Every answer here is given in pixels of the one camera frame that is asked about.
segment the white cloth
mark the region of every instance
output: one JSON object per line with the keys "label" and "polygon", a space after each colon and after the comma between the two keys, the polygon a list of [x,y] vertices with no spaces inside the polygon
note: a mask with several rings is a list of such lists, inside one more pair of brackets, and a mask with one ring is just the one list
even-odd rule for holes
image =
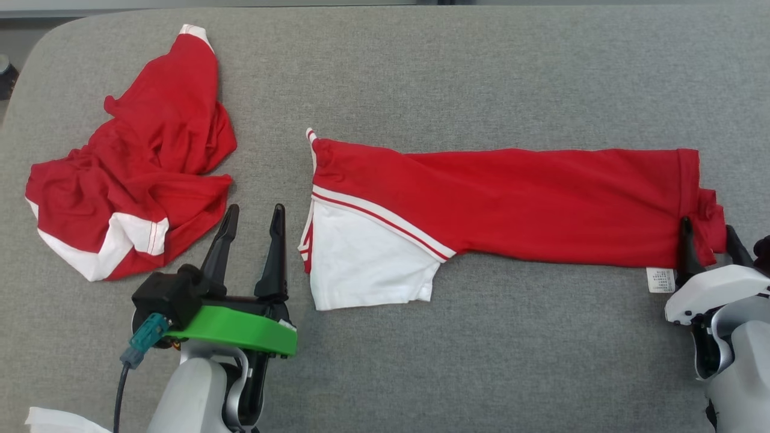
{"label": "white cloth", "polygon": [[30,426],[30,433],[110,433],[80,415],[35,407],[29,409],[24,424]]}

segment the gray fabric surface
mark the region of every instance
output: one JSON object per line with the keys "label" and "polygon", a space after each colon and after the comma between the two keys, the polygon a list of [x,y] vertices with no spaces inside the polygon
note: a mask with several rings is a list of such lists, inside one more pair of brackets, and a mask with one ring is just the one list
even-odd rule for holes
{"label": "gray fabric surface", "polygon": [[[298,240],[310,194],[305,128],[404,152],[702,151],[702,182],[753,243],[768,234],[770,6],[286,8],[131,12],[48,34],[0,136],[0,430],[27,408],[110,426],[142,276],[87,283],[35,233],[31,164],[63,157],[108,119],[179,27],[205,27],[239,140],[217,173],[241,205],[227,283],[248,294],[273,204]],[[199,263],[211,234],[176,263]],[[270,365],[259,426],[290,431],[710,431],[684,328],[644,271],[470,254],[434,300],[319,313],[297,254],[298,356]],[[177,362],[129,375],[125,433],[148,424]]]}

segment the robotic arm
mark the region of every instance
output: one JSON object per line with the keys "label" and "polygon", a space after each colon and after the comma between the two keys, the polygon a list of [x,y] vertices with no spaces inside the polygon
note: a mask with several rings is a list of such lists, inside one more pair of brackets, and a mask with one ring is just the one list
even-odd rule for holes
{"label": "robotic arm", "polygon": [[203,265],[150,275],[133,294],[136,332],[150,314],[169,330],[155,347],[176,347],[179,367],[163,392],[149,433],[257,433],[268,361],[296,353],[286,309],[286,218],[276,205],[272,239],[253,297],[231,297],[224,285],[239,207],[227,210]]}
{"label": "robotic arm", "polygon": [[770,430],[770,237],[751,256],[727,226],[732,264],[700,265],[692,225],[681,222],[678,290],[665,306],[666,320],[689,326],[695,371],[706,382],[708,420],[718,433]]}

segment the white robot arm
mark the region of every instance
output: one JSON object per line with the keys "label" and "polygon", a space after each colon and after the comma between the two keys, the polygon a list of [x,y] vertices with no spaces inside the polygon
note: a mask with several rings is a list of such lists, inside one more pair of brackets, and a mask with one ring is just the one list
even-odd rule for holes
{"label": "white robot arm", "polygon": [[695,370],[706,382],[706,415],[718,433],[770,431],[770,238],[753,261],[727,226],[733,264],[706,271],[692,226],[682,221],[677,287],[666,319],[690,327]]}

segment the black cable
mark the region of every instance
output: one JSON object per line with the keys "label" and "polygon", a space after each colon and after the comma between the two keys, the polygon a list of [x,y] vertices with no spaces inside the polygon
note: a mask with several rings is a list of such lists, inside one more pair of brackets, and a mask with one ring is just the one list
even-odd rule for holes
{"label": "black cable", "polygon": [[123,371],[120,373],[118,382],[118,395],[115,397],[115,414],[112,417],[112,433],[118,433],[120,425],[120,406],[123,403],[123,388],[126,387],[126,378],[129,376],[129,363],[123,364]]}

